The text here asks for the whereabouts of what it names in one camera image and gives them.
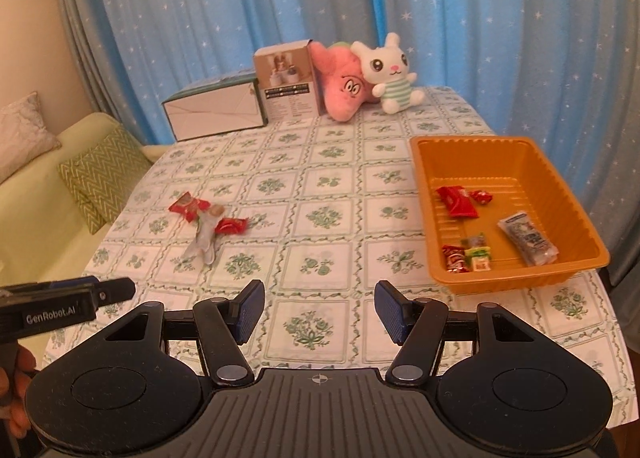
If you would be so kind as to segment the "left hand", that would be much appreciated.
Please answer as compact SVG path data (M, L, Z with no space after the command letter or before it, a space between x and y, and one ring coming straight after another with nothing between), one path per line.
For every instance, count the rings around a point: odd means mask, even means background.
M36 371L36 359L28 348L23 345L17 347L14 371L8 374L1 368L1 396L11 394L11 403L6 408L6 421L14 438L24 438L32 427L26 415L24 398L32 374Z

